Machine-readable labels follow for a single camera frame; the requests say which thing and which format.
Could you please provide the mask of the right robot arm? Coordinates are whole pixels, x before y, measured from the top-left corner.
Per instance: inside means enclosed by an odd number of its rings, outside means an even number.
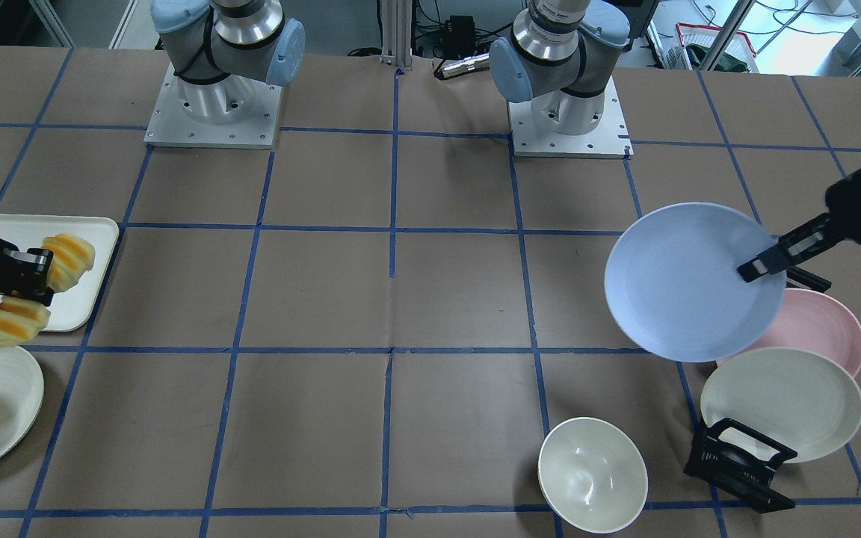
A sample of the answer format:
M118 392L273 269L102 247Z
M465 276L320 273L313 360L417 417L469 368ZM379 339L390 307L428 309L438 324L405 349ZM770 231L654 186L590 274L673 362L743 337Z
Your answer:
M283 88L300 71L301 21L277 1L153 1L170 68L148 120L151 146L269 149ZM0 238L0 295L50 306L93 267L85 245L22 251Z

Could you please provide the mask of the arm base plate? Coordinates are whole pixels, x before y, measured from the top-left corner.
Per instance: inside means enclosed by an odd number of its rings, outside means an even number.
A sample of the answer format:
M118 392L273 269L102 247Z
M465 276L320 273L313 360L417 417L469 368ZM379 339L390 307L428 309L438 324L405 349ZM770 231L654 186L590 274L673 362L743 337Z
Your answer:
M526 158L625 159L635 154L612 76L591 98L561 90L507 103L513 153Z
M276 146L283 87L230 75L210 85L183 81L167 66L144 143L172 149Z

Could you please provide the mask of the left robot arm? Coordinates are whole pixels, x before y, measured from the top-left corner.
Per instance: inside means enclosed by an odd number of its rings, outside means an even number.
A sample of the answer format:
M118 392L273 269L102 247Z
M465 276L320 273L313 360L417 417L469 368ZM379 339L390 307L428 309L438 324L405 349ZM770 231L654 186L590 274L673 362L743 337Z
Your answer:
M493 82L506 101L529 102L561 91L593 99L605 86L629 43L629 21L604 2L531 1L517 14L509 37L489 48ZM861 245L861 168L827 188L827 210L777 244L739 265L752 282L822 254L841 241Z

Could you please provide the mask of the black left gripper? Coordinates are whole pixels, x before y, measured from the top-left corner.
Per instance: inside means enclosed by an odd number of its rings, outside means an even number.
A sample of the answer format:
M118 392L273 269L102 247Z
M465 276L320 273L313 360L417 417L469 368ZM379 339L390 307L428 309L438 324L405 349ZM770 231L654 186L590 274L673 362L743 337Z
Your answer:
M789 288L826 293L833 283L800 267L847 239L861 245L861 168L827 189L827 212L780 236L775 245L737 268L745 282L786 272Z

